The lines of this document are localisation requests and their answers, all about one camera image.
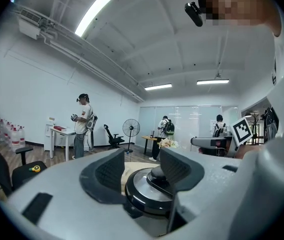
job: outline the pants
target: pants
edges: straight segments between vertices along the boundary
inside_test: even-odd
[[[160,138],[160,137],[157,137],[157,140],[156,142],[153,141],[153,147],[152,147],[152,157],[153,159],[157,160],[157,157],[160,153],[160,146],[159,146],[159,143],[160,141],[164,140],[165,138]]]
[[[85,133],[75,135],[73,146],[75,159],[82,158],[84,156],[84,137]]]

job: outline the gray pants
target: gray pants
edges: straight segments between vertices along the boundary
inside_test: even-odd
[[[74,138],[74,156],[75,159],[82,158],[84,156],[84,137],[85,133],[76,134]]]

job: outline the electric fan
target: electric fan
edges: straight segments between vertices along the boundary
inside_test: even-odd
[[[135,119],[128,119],[124,122],[122,129],[124,134],[129,137],[128,148],[125,150],[125,152],[131,153],[133,152],[133,150],[130,149],[131,137],[138,135],[138,133],[140,132],[140,124]]]

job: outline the person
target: person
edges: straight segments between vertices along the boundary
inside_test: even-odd
[[[226,124],[223,122],[223,116],[218,114],[216,116],[216,124],[214,126],[214,132],[213,137],[219,137],[219,129],[222,129],[223,127],[226,127]]]
[[[276,85],[284,77],[284,13],[273,0],[198,0],[200,10],[208,19],[228,20],[238,26],[265,25],[274,37],[274,66],[270,81]],[[283,134],[281,121],[276,137]],[[241,145],[235,157],[242,159],[261,146]]]
[[[81,113],[75,121],[75,138],[74,138],[74,155],[72,159],[82,158],[84,156],[84,140],[86,137],[87,122],[90,116],[93,114],[93,109],[90,105],[89,96],[87,94],[81,94],[78,97],[79,104],[81,105]]]
[[[158,130],[157,139],[156,142],[153,141],[152,157],[149,158],[152,162],[157,161],[158,155],[160,153],[160,146],[159,146],[160,141],[168,138],[168,136],[164,132],[164,128],[166,127],[167,122],[169,122],[169,119],[165,115],[163,116],[162,120],[159,122],[157,126]]]

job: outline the office chair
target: office chair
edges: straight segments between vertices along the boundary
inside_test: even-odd
[[[9,196],[14,190],[18,189],[25,182],[29,181],[47,168],[42,161],[35,161],[26,164],[26,152],[31,150],[33,150],[32,147],[22,147],[15,151],[16,154],[21,154],[22,166],[19,166],[13,170],[12,184],[8,163],[0,153],[0,186],[6,196]],[[33,168],[34,166],[40,166],[41,172],[29,171],[29,169]]]
[[[119,136],[117,137],[117,135],[119,135],[118,133],[117,134],[114,134],[114,137],[112,136],[110,130],[109,130],[109,127],[105,124],[104,125],[104,129],[107,131],[107,135],[108,135],[108,143],[110,143],[111,147],[109,148],[109,150],[111,148],[114,148],[114,149],[118,149],[120,146],[120,143],[124,142],[124,139],[121,139],[123,138],[123,136]]]

